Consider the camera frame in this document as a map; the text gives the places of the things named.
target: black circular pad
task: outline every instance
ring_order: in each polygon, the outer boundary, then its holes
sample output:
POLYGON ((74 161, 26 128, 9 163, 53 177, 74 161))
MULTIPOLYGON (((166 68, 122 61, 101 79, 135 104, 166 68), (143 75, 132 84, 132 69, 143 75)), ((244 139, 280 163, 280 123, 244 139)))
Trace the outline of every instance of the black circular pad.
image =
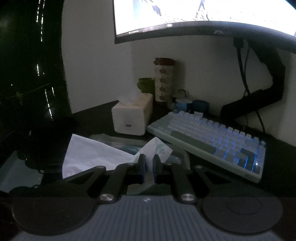
POLYGON ((22 197, 13 204, 12 213, 29 233, 58 235, 84 224, 93 208, 87 197, 22 197))
POLYGON ((219 228, 236 234, 256 234, 270 229, 282 216, 278 198, 260 189, 215 189, 205 197, 202 211, 219 228))

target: curved monitor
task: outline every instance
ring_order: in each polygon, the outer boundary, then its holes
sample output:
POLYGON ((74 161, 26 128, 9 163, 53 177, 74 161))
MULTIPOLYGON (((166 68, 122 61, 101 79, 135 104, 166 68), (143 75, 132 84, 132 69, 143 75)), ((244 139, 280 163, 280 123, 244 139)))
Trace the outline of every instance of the curved monitor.
POLYGON ((222 35, 296 53, 296 10, 286 0, 114 0, 115 43, 222 35))

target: crumpled tissue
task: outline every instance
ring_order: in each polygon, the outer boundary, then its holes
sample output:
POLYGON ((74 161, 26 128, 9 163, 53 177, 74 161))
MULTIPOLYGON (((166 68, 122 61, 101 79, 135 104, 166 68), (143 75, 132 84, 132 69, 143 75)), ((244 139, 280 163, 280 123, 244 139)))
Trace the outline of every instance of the crumpled tissue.
POLYGON ((65 155, 62 174, 63 178, 66 178, 95 166, 114 170, 119 164, 136 163, 140 154, 145 154, 148 171, 152 172, 154 155, 158 154, 164 163, 172 151, 157 137, 149 141, 136 155, 132 155, 99 141, 73 134, 65 155))
POLYGON ((141 95, 139 88, 132 86, 127 94, 118 96, 118 100, 126 106, 132 106, 139 95, 141 95))

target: green cup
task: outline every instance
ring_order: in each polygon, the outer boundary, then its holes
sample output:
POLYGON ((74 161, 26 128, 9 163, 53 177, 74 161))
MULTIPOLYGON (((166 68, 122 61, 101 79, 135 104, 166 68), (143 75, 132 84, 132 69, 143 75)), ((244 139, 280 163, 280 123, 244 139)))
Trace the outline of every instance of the green cup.
POLYGON ((137 87, 142 93, 152 94, 153 97, 155 95, 155 84, 153 78, 140 78, 137 87))

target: mechanical keyboard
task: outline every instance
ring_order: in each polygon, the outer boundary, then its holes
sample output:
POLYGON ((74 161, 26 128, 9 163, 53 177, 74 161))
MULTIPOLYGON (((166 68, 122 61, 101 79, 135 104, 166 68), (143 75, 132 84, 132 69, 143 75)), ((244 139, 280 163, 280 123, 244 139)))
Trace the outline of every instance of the mechanical keyboard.
POLYGON ((203 118, 202 113, 168 113, 147 127, 151 134, 255 183, 262 176, 264 141, 203 118))

